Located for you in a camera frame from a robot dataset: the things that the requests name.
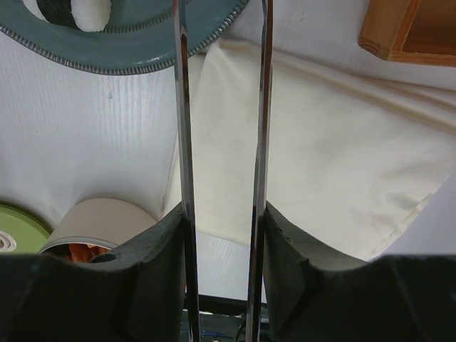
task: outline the black foam padding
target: black foam padding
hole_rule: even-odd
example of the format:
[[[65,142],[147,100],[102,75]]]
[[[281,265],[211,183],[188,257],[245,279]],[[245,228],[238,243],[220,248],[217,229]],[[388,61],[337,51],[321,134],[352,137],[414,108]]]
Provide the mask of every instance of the black foam padding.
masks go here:
[[[179,341],[183,222],[176,207],[90,264],[0,256],[0,341]]]
[[[268,204],[264,283],[279,342],[456,341],[452,256],[368,264],[322,244]]]

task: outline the wooden box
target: wooden box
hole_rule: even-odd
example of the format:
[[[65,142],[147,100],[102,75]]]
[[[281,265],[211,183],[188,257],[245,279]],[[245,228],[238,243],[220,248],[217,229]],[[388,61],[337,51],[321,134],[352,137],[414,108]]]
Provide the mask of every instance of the wooden box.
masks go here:
[[[371,0],[358,44],[387,61],[456,66],[456,0]]]

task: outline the fabric fold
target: fabric fold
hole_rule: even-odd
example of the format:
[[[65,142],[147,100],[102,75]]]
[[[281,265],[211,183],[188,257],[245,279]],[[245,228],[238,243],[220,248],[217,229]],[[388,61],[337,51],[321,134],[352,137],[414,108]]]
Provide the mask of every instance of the fabric fold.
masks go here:
[[[242,244],[250,242],[259,57],[248,43],[216,42],[191,99],[197,229]],[[331,247],[378,256],[455,164],[451,102],[281,53],[273,68],[267,199]],[[165,211],[180,200],[178,179],[171,183]]]

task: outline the cream cloth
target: cream cloth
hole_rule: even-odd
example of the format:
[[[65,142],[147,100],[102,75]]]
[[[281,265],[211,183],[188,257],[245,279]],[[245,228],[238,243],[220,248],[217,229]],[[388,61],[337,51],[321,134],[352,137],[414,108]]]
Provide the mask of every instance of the cream cloth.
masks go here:
[[[250,242],[259,56],[248,43],[213,44],[191,98],[197,229],[241,244]],[[455,109],[280,53],[273,68],[267,199],[333,248],[378,256],[452,170]],[[178,169],[165,212],[180,201]]]

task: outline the white backdrop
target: white backdrop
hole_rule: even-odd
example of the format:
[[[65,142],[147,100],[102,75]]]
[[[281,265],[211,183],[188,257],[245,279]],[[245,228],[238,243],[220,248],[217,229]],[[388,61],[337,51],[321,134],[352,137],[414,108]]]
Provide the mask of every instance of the white backdrop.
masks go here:
[[[260,0],[229,34],[259,43]],[[456,90],[456,68],[378,60],[357,45],[368,0],[275,1],[274,45],[347,71]],[[76,202],[126,200],[158,218],[175,144],[173,70],[75,71],[0,35],[0,200],[55,226]],[[199,238],[203,293],[246,298],[248,247]]]

